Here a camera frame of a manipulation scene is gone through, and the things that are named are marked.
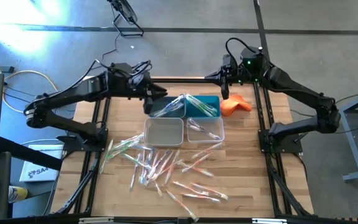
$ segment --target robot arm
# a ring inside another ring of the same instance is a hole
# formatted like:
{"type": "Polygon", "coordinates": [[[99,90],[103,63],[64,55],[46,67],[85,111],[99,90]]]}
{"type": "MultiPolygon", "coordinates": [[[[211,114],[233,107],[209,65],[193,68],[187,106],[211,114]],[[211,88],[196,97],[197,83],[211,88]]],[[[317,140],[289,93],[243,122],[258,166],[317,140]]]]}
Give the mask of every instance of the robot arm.
{"type": "Polygon", "coordinates": [[[67,90],[37,96],[24,110],[27,125],[32,128],[51,126],[77,133],[83,139],[93,139],[99,133],[95,123],[79,123],[56,115],[52,110],[80,101],[94,102],[110,97],[126,97],[144,99],[144,113],[150,113],[153,101],[167,95],[167,91],[152,82],[147,70],[132,70],[126,63],[112,64],[105,72],[82,80],[67,90]]]}
{"type": "Polygon", "coordinates": [[[236,60],[230,56],[223,57],[221,68],[205,79],[221,87],[224,99],[229,97],[229,86],[234,83],[254,82],[255,80],[266,89],[277,93],[285,93],[288,96],[304,103],[316,110],[316,116],[303,121],[290,124],[274,123],[270,128],[267,138],[272,144],[280,144],[285,136],[308,131],[320,133],[334,133],[341,115],[335,105],[335,99],[324,96],[292,80],[282,69],[267,60],[262,53],[262,48],[249,47],[241,52],[241,63],[236,65],[236,60]]]}

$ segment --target orange silicone piece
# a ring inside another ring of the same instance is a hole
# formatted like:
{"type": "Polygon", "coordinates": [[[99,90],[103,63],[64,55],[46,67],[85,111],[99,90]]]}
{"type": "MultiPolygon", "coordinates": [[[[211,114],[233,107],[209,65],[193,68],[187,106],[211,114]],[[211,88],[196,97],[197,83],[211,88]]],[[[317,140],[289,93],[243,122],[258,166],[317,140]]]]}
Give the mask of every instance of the orange silicone piece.
{"type": "Polygon", "coordinates": [[[223,116],[230,116],[237,108],[237,106],[244,108],[246,111],[251,111],[252,107],[248,104],[242,96],[232,95],[227,100],[221,103],[221,113],[223,116]]]}

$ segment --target wooden table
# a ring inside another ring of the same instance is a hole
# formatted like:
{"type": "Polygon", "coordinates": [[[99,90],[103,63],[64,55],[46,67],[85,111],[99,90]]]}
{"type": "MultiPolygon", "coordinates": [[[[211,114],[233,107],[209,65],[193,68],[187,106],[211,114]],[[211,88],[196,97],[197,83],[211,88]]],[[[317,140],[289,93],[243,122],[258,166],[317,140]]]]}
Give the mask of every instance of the wooden table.
{"type": "MultiPolygon", "coordinates": [[[[220,88],[211,84],[161,84],[167,88],[168,95],[178,96],[181,93],[191,95],[218,95],[220,88]]],[[[185,198],[179,195],[186,190],[169,183],[162,190],[169,189],[198,217],[272,217],[272,199],[264,155],[260,153],[257,130],[259,119],[252,85],[232,86],[231,94],[240,94],[252,104],[252,111],[236,110],[231,116],[223,117],[225,146],[200,164],[200,167],[211,171],[215,177],[207,177],[192,170],[182,174],[177,166],[171,180],[183,184],[196,182],[209,186],[229,196],[228,201],[214,204],[198,198],[185,198]]],[[[271,93],[275,121],[292,122],[287,96],[282,93],[271,93]]],[[[107,127],[109,139],[114,142],[130,138],[143,132],[147,115],[143,114],[143,101],[112,98],[109,109],[107,127]]],[[[77,104],[75,120],[91,121],[94,103],[81,102],[77,104]]],[[[190,144],[184,137],[180,148],[180,158],[191,163],[191,155],[211,146],[212,144],[190,144]]],[[[128,154],[135,157],[135,150],[128,154]]],[[[84,152],[75,152],[63,162],[57,189],[52,204],[52,211],[57,211],[76,189],[81,173],[84,152]]],[[[302,164],[292,154],[283,154],[283,165],[287,185],[297,200],[307,211],[313,213],[308,184],[302,164]]],[[[96,184],[92,216],[116,217],[188,217],[188,213],[174,202],[166,193],[159,197],[156,190],[143,187],[136,181],[134,189],[129,192],[129,184],[134,173],[134,164],[122,157],[116,157],[106,163],[103,173],[99,175],[96,184]]],[[[283,210],[281,191],[280,206],[283,210]]]]}

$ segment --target black metal frame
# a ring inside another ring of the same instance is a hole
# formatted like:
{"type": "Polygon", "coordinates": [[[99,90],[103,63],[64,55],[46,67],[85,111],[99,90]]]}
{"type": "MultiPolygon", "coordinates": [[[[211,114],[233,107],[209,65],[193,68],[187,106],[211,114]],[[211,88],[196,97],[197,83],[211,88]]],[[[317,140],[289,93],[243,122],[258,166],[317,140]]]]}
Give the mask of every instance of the black metal frame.
{"type": "Polygon", "coordinates": [[[61,159],[29,149],[28,147],[2,137],[0,137],[0,152],[10,152],[13,157],[54,170],[60,170],[62,166],[61,159]]]}
{"type": "MultiPolygon", "coordinates": [[[[209,83],[209,81],[205,80],[204,78],[153,78],[154,83],[209,83]]],[[[265,120],[264,120],[264,112],[261,103],[260,97],[260,90],[263,90],[264,97],[266,101],[266,109],[268,114],[269,123],[272,124],[273,114],[272,114],[272,106],[270,104],[270,97],[269,93],[265,88],[260,88],[259,83],[256,80],[253,83],[248,83],[249,85],[253,85],[255,91],[255,99],[257,104],[257,113],[259,117],[259,124],[260,129],[265,129],[265,120]]],[[[103,111],[103,118],[102,120],[106,123],[109,113],[109,104],[110,100],[105,100],[105,106],[103,111]]],[[[94,113],[92,122],[97,121],[98,111],[100,108],[100,101],[97,101],[94,107],[94,113]]],[[[92,152],[85,152],[85,158],[83,163],[83,168],[81,172],[81,180],[78,188],[74,192],[74,194],[70,197],[67,203],[61,208],[57,213],[50,214],[46,217],[29,217],[29,218],[20,218],[20,219],[10,219],[10,220],[0,220],[0,223],[78,223],[80,218],[89,218],[91,217],[91,211],[93,206],[93,199],[94,199],[94,191],[96,189],[96,181],[98,178],[98,169],[99,169],[99,162],[101,157],[101,152],[94,152],[95,153],[95,160],[92,166],[88,169],[90,164],[90,157],[92,152]],[[81,202],[82,202],[82,195],[83,189],[90,182],[89,188],[89,195],[86,203],[86,208],[84,212],[80,212],[81,210],[81,202]],[[74,206],[74,214],[68,214],[71,208],[74,206]]],[[[265,161],[267,167],[267,174],[268,174],[268,181],[270,186],[270,194],[272,196],[272,205],[273,205],[273,212],[274,218],[282,218],[286,220],[291,220],[293,223],[349,223],[349,221],[344,220],[334,220],[328,218],[318,218],[314,215],[310,215],[302,206],[296,201],[296,198],[291,194],[290,190],[288,189],[285,183],[285,175],[283,171],[283,164],[280,153],[265,153],[265,161]],[[277,163],[276,167],[273,165],[272,154],[275,154],[275,161],[277,163]],[[279,207],[277,191],[275,184],[281,188],[281,191],[284,195],[284,206],[285,212],[282,213],[279,207]],[[298,214],[298,216],[294,216],[291,214],[291,206],[294,208],[294,211],[298,214]]],[[[146,223],[153,223],[159,222],[162,220],[172,220],[172,222],[177,222],[180,224],[190,224],[193,223],[191,218],[172,218],[172,217],[113,217],[107,218],[110,221],[114,222],[146,222],[146,223]]],[[[200,218],[198,220],[200,223],[255,223],[252,221],[251,218],[200,218]]]]}
{"type": "MultiPolygon", "coordinates": [[[[124,17],[123,15],[122,15],[122,11],[120,11],[119,10],[119,8],[116,6],[116,5],[114,5],[114,1],[109,1],[108,0],[108,2],[112,5],[112,7],[118,12],[118,15],[114,18],[114,20],[113,20],[113,22],[112,22],[112,24],[113,24],[113,26],[117,29],[117,31],[119,32],[119,35],[121,35],[121,36],[123,36],[123,37],[143,37],[143,34],[144,34],[144,30],[136,23],[136,21],[135,21],[135,19],[133,18],[133,17],[130,17],[130,18],[128,18],[128,20],[129,21],[127,21],[128,23],[129,22],[131,22],[131,23],[133,23],[140,31],[141,31],[141,33],[139,34],[124,34],[123,32],[122,32],[122,30],[120,29],[120,28],[118,28],[118,26],[117,26],[117,21],[118,21],[118,19],[120,18],[120,17],[124,17]]],[[[128,2],[126,2],[126,4],[128,4],[128,6],[131,8],[131,10],[132,10],[132,12],[133,12],[133,9],[132,9],[132,7],[129,5],[129,3],[128,2]]]]}

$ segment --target gray floor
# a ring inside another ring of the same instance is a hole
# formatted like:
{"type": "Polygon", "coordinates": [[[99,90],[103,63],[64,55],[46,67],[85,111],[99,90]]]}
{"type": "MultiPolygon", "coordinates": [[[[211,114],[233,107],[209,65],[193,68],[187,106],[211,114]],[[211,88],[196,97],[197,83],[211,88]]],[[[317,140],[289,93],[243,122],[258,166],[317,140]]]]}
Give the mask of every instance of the gray floor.
{"type": "MultiPolygon", "coordinates": [[[[252,0],[130,3],[144,27],[258,28],[252,0]]],[[[358,1],[260,0],[260,4],[266,29],[358,30],[358,1]]],[[[111,27],[111,19],[104,0],[0,1],[0,65],[46,73],[59,89],[65,88],[85,72],[94,58],[101,58],[114,47],[116,33],[21,31],[1,24],[111,27]]],[[[203,76],[218,69],[226,53],[224,43],[232,36],[260,45],[259,34],[148,32],[144,38],[119,38],[118,51],[104,61],[137,63],[151,59],[155,76],[203,76]]],[[[267,35],[267,43],[273,63],[294,80],[337,99],[358,93],[358,35],[267,35]]],[[[231,48],[234,55],[242,50],[235,43],[231,48]]],[[[9,85],[31,94],[53,91],[45,80],[33,74],[18,75],[9,85]]],[[[8,99],[23,109],[24,102],[8,99]]],[[[313,113],[295,100],[290,100],[290,106],[313,113]]],[[[70,118],[73,113],[67,110],[73,108],[67,106],[57,113],[70,118]]],[[[297,114],[293,117],[304,118],[297,114]]],[[[59,134],[62,131],[53,128],[30,129],[22,114],[2,107],[0,135],[5,138],[24,142],[59,134]]],[[[341,177],[357,170],[345,135],[310,133],[302,144],[315,213],[322,217],[358,217],[358,180],[345,184],[341,177]]],[[[21,171],[21,161],[12,164],[13,172],[21,171]]],[[[47,195],[42,195],[15,204],[15,217],[40,215],[46,200],[47,195]]]]}

